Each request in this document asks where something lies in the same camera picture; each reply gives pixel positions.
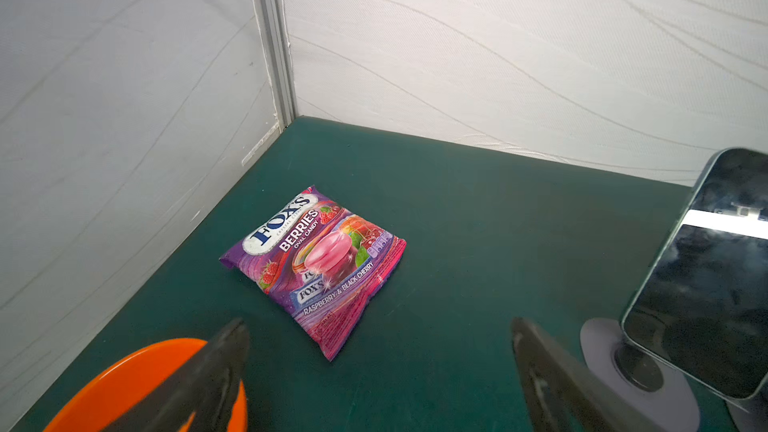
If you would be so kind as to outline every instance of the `wavy line pattern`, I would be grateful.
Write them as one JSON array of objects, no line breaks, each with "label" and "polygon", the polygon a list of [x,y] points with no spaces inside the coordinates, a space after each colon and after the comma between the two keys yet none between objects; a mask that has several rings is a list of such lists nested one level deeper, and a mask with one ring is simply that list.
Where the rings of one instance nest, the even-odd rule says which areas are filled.
[{"label": "wavy line pattern", "polygon": [[691,185],[764,149],[764,0],[284,0],[300,114]]},{"label": "wavy line pattern", "polygon": [[277,134],[252,0],[3,0],[0,18],[8,430]]}]

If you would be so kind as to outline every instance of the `phone stand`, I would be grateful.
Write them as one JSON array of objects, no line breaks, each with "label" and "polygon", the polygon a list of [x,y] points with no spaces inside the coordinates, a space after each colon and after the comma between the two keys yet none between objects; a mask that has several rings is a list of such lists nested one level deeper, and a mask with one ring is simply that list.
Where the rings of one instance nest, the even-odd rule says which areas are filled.
[{"label": "phone stand", "polygon": [[768,387],[755,397],[738,400],[738,406],[726,401],[730,418],[739,432],[759,432],[768,430]]},{"label": "phone stand", "polygon": [[683,373],[627,343],[619,322],[586,321],[581,327],[581,351],[592,374],[659,427],[698,430],[699,405]]}]

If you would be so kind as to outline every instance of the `pink candy image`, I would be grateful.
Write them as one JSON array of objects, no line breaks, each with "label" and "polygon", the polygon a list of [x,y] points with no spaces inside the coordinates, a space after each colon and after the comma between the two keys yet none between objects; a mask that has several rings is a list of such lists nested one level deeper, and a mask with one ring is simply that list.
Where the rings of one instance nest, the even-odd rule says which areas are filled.
[{"label": "pink candy image", "polygon": [[306,256],[304,266],[329,282],[344,278],[354,267],[357,249],[352,246],[352,239],[344,232],[332,232],[315,245]]}]

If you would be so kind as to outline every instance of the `metal corner post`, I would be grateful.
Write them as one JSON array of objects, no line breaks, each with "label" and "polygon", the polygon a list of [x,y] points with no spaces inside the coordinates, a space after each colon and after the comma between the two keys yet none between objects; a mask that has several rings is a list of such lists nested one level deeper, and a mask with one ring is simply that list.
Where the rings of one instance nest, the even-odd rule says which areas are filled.
[{"label": "metal corner post", "polygon": [[277,119],[283,130],[296,118],[296,94],[288,50],[288,33],[283,15],[283,0],[254,0],[259,21],[266,66],[277,108]]}]

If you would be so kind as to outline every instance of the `raspberry illustration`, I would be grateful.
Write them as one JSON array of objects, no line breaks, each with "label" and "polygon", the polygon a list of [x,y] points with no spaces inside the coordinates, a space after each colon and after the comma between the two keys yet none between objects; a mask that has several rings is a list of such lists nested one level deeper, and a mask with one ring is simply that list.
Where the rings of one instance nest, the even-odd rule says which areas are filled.
[{"label": "raspberry illustration", "polygon": [[264,285],[272,285],[272,282],[277,278],[277,262],[269,261],[261,269],[261,276],[259,282]]}]

